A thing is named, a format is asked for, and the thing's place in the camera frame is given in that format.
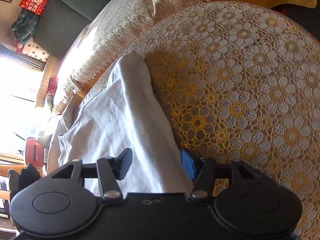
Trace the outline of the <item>white printed sweatshirt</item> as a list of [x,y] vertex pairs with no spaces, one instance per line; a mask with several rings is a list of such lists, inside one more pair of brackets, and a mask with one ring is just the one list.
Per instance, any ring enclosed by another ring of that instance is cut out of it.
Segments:
[[170,122],[155,98],[144,58],[122,56],[107,87],[79,109],[71,102],[57,124],[47,171],[74,159],[95,163],[130,148],[133,162],[119,182],[123,194],[190,193],[193,184],[181,165]]

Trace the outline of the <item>dark folded clothes pile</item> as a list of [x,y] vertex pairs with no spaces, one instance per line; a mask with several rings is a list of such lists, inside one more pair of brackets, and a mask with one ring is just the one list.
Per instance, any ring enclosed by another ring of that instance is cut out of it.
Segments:
[[9,197],[10,201],[14,198],[14,196],[22,191],[24,188],[28,187],[35,181],[41,178],[39,171],[29,163],[25,168],[21,170],[20,173],[17,171],[10,169],[8,171],[9,178]]

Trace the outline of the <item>orange tissue box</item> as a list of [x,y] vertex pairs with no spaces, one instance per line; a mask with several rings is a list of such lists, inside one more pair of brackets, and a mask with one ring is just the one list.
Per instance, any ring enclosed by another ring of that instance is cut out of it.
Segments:
[[36,138],[29,137],[26,140],[25,163],[31,163],[35,168],[44,166],[44,148],[37,142]]

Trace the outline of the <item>round table lace cloth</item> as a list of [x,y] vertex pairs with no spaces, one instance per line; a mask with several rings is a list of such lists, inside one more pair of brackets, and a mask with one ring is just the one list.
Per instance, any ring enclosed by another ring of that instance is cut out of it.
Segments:
[[243,161],[295,193],[295,234],[319,239],[319,42],[281,13],[193,5],[129,50],[144,56],[178,146],[214,170]]

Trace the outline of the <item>red booklet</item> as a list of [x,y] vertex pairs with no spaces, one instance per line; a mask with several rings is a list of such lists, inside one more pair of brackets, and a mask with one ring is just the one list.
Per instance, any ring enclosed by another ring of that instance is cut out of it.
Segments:
[[46,95],[54,95],[57,89],[58,77],[50,77],[47,85]]

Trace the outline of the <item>white bear pattern pillow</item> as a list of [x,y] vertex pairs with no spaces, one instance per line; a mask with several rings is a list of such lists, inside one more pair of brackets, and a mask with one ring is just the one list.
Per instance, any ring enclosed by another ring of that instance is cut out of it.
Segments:
[[42,61],[44,63],[47,62],[49,53],[45,49],[43,49],[33,38],[29,39],[22,50],[22,54]]

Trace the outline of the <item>green sofa with lace cover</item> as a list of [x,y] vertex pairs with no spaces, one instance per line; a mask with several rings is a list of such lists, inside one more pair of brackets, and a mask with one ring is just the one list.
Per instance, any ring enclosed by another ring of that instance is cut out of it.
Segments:
[[53,111],[71,98],[135,39],[151,27],[195,4],[240,1],[272,8],[295,4],[314,8],[319,0],[49,0],[34,40],[61,61]]

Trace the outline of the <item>green plaid blanket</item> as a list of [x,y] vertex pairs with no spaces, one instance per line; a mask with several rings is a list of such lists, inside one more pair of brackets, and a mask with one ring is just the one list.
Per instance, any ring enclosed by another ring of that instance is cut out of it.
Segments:
[[25,45],[35,34],[41,16],[22,8],[17,20],[11,25],[18,43]]

